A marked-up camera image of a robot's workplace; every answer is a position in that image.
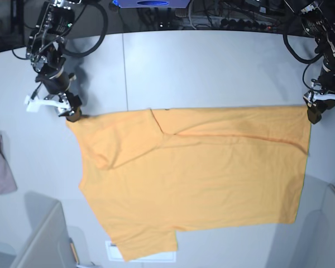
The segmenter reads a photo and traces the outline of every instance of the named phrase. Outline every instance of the electronic equipment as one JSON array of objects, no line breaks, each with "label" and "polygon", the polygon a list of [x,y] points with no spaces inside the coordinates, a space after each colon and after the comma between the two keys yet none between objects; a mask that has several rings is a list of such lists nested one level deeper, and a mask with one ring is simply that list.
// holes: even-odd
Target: electronic equipment
[{"label": "electronic equipment", "polygon": [[[66,48],[65,36],[71,31],[80,15],[75,19],[72,4],[83,4],[84,12],[87,5],[97,8],[103,16],[103,27],[98,42],[83,53],[71,52]],[[25,99],[27,111],[37,112],[41,106],[53,106],[58,116],[65,116],[67,120],[75,122],[82,115],[82,104],[79,96],[70,92],[71,81],[75,75],[67,74],[64,70],[66,58],[69,55],[82,58],[94,52],[103,42],[108,30],[108,16],[104,8],[95,0],[54,0],[45,2],[36,27],[32,30],[26,48],[26,59],[31,61],[33,70],[37,72],[36,82],[43,84],[48,95],[39,99],[40,85]]]},{"label": "electronic equipment", "polygon": [[[308,118],[316,124],[322,113],[335,106],[335,0],[285,0],[293,16],[286,23],[283,33],[284,44],[291,54],[301,63],[308,64],[303,73],[303,83],[309,89],[304,95],[308,106]],[[298,56],[288,43],[288,30],[296,18],[308,35],[315,38],[317,54],[313,59]],[[323,58],[323,66],[317,79],[312,79],[310,86],[304,76],[310,64]]]}]

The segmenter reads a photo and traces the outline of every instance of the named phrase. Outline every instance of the orange t-shirt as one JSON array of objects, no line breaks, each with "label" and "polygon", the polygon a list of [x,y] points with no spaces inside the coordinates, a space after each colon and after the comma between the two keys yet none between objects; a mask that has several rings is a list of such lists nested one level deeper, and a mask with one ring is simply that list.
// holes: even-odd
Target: orange t-shirt
[{"label": "orange t-shirt", "polygon": [[293,223],[305,107],[146,110],[67,123],[80,189],[125,260],[176,251],[175,231]]}]

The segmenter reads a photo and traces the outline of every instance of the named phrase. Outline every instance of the t-shirt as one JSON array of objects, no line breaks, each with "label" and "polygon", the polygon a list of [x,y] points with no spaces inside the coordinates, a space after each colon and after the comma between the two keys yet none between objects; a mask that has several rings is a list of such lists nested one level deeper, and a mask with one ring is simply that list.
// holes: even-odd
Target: t-shirt
[{"label": "t-shirt", "polygon": [[176,251],[175,231],[293,223],[305,107],[146,110],[68,122],[79,185],[128,261]]}]

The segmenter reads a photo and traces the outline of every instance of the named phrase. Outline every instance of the white table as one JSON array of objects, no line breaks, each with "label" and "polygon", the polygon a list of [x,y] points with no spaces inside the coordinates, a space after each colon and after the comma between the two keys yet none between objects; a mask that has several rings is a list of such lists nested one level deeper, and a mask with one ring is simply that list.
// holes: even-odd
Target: white table
[{"label": "white table", "polygon": [[[95,40],[76,40],[75,46],[84,49]],[[291,37],[290,43],[305,58],[315,48],[312,39]],[[16,52],[23,55],[24,50]],[[164,31],[109,35],[89,57],[69,59],[66,70],[78,76],[72,88],[83,96],[83,112],[97,115],[146,108],[304,104],[304,67],[288,53],[280,35]],[[320,63],[312,65],[307,79],[319,72]],[[18,192],[0,197],[0,241],[16,249],[26,240],[31,230],[22,216],[26,213],[24,198],[34,191],[61,200],[71,235],[79,240],[78,245],[86,246],[86,251],[77,246],[81,259],[107,268],[140,267],[108,263],[104,241],[109,238],[78,189],[82,162],[74,135],[53,109],[45,107],[37,114],[25,111],[23,100],[35,88],[34,80],[27,61],[17,60],[10,51],[0,54],[0,132],[18,185]],[[281,227],[267,224],[178,233],[178,262],[169,267],[220,267],[225,263],[276,267],[271,260],[278,267],[287,267],[283,264],[297,256],[294,247],[304,220],[321,206],[326,183],[320,180],[335,181],[335,109],[323,117],[312,127],[297,222],[282,228],[288,243],[278,252],[272,250],[274,257],[271,246],[277,243]],[[207,246],[199,246],[200,241]]]}]

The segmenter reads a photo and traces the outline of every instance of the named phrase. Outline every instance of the t-shirt sleeve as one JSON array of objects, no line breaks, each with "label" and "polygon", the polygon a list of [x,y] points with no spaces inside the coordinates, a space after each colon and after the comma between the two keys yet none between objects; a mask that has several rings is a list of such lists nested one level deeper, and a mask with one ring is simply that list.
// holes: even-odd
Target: t-shirt sleeve
[{"label": "t-shirt sleeve", "polygon": [[108,232],[125,261],[161,252],[176,251],[178,244],[173,230],[135,226]]}]

